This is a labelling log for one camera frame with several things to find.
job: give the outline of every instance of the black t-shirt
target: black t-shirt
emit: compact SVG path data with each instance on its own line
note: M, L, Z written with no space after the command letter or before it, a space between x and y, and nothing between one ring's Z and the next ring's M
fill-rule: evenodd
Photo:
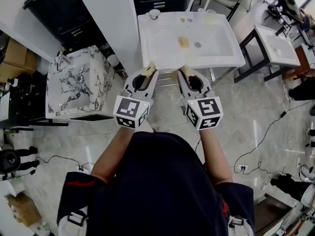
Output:
M88 236L224 236L230 215L246 218L254 231L253 190L213 186L190 145L169 133L135 133L110 184L68 173L57 223L87 205Z

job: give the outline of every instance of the wall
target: wall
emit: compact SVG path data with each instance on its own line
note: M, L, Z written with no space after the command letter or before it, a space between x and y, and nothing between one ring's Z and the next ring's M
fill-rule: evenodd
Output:
M25 0L0 0L0 30L48 61L56 57L61 45L27 9Z
M83 0L128 75L143 68L133 0Z
M3 236L33 236L34 233L14 219L3 195L7 194L6 183L0 182L0 234Z

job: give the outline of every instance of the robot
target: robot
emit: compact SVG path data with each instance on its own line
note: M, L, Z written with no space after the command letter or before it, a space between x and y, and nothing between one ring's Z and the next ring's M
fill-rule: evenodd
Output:
M222 105L207 78L199 72L183 66L177 71L185 116L196 130L217 127L223 117ZM153 62L129 76L114 107L118 125L136 129L150 113L152 96L158 79Z

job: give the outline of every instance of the faucet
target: faucet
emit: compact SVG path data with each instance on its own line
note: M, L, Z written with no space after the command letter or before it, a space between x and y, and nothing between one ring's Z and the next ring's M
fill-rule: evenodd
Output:
M68 65L72 65L73 64L73 61L71 58L67 57L66 55L63 55L62 52L58 52L58 64L57 64L57 71L60 70L60 64L61 64L61 61L63 60L64 62L66 62Z

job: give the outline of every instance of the drawer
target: drawer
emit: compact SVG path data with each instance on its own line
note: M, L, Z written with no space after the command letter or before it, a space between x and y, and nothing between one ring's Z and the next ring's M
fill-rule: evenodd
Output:
M136 4L136 11L138 15L146 14L152 9L158 9L161 12L184 11L185 6L185 0L142 1Z
M94 22L87 22L59 35L61 43L76 50L101 43L105 38Z

